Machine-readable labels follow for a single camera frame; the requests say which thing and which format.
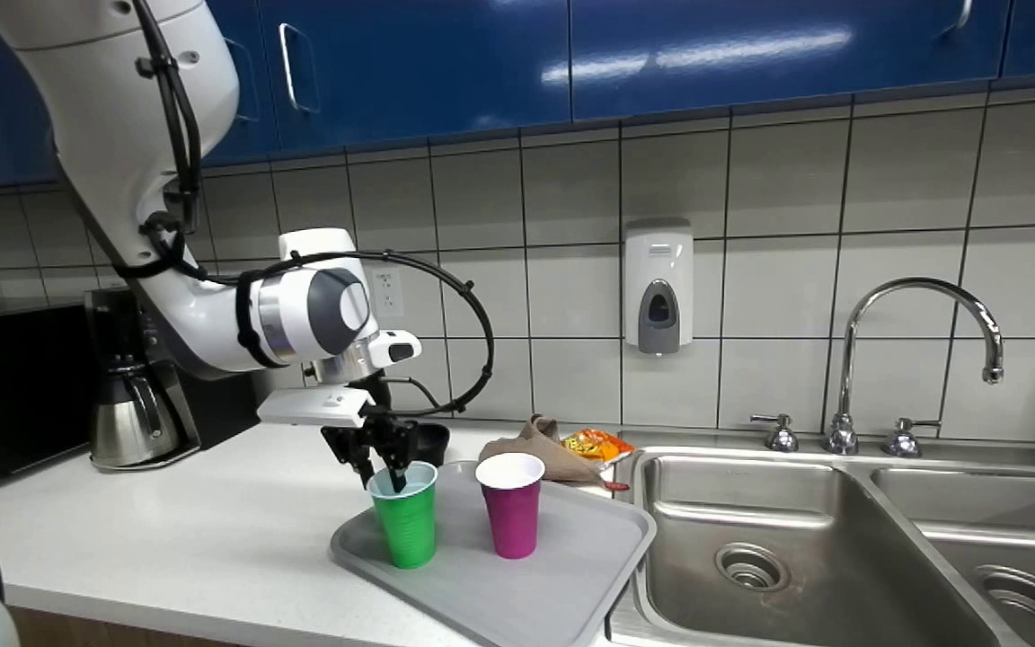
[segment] stainless steel sink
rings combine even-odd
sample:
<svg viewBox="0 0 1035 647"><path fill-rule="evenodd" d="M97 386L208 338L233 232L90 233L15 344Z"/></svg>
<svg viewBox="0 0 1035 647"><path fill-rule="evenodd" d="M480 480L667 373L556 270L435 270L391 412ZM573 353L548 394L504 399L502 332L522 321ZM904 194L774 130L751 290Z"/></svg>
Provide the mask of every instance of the stainless steel sink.
<svg viewBox="0 0 1035 647"><path fill-rule="evenodd" d="M1035 644L1035 474L883 468L874 482Z"/></svg>
<svg viewBox="0 0 1035 647"><path fill-rule="evenodd" d="M610 615L620 644L1035 647L1035 447L625 432L620 499L657 538Z"/></svg>

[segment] sink drain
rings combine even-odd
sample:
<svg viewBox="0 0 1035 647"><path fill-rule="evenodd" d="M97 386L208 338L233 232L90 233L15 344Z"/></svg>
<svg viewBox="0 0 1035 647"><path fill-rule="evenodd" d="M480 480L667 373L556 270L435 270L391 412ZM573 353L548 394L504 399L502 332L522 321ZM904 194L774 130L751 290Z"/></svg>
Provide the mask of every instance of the sink drain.
<svg viewBox="0 0 1035 647"><path fill-rule="evenodd" d="M1035 617L1035 576L1009 566L977 566L981 586L999 605Z"/></svg>
<svg viewBox="0 0 1035 647"><path fill-rule="evenodd" d="M789 584L789 569L777 556L751 543L728 543L716 555L718 570L728 581L745 589L768 593Z"/></svg>

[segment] white countertop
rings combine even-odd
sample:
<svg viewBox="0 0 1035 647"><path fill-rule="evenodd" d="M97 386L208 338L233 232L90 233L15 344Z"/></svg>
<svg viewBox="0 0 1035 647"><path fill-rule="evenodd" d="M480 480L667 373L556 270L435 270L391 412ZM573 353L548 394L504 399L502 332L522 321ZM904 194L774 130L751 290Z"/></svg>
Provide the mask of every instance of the white countertop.
<svg viewBox="0 0 1035 647"><path fill-rule="evenodd" d="M446 459L521 430L494 424L451 425ZM151 472L75 455L0 487L7 602L258 647L476 644L330 560L369 505L315 427L257 425Z"/></svg>

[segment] magenta cup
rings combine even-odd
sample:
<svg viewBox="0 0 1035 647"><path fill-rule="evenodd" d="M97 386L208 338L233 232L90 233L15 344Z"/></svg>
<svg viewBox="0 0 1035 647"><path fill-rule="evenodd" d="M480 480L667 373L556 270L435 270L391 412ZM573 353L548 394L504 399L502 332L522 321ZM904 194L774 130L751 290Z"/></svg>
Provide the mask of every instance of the magenta cup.
<svg viewBox="0 0 1035 647"><path fill-rule="evenodd" d="M521 560L537 549L537 500L545 463L530 453L500 453L482 460L474 475L481 483L494 552Z"/></svg>

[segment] plastic tray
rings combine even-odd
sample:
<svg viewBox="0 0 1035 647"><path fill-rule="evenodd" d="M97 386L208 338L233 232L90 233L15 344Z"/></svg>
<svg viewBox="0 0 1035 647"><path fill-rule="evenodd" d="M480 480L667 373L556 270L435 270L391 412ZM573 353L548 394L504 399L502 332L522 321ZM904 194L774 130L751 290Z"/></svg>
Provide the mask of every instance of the plastic tray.
<svg viewBox="0 0 1035 647"><path fill-rule="evenodd" d="M498 647L589 644L657 533L641 508L541 483L537 550L494 553L475 462L439 469L437 554L422 568L390 562L374 508L333 533L334 561L477 642Z"/></svg>

